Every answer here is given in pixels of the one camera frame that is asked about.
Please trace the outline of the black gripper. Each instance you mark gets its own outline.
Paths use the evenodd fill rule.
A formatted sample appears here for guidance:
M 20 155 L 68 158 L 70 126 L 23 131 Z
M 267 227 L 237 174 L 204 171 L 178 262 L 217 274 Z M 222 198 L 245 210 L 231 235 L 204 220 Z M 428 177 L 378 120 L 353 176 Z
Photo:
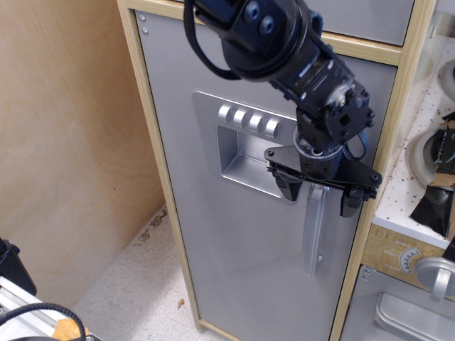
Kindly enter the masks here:
M 289 201 L 296 201 L 304 181 L 343 191 L 341 217 L 352 217 L 364 199 L 375 199 L 382 176 L 360 161 L 347 159 L 343 152 L 325 158 L 309 158 L 295 146 L 268 148 L 264 152 L 268 171 Z

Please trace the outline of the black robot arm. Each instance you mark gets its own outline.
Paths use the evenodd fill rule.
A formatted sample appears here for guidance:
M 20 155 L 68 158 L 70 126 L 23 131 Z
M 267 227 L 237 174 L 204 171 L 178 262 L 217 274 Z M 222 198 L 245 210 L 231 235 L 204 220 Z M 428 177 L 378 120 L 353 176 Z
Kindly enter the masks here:
M 341 189 L 340 214 L 351 217 L 375 198 L 381 175 L 354 156 L 373 125 L 370 95 L 326 45 L 323 19 L 303 1 L 186 1 L 183 22 L 201 62 L 226 80 L 268 82 L 296 105 L 290 146 L 265 158 L 284 197 L 304 181 Z

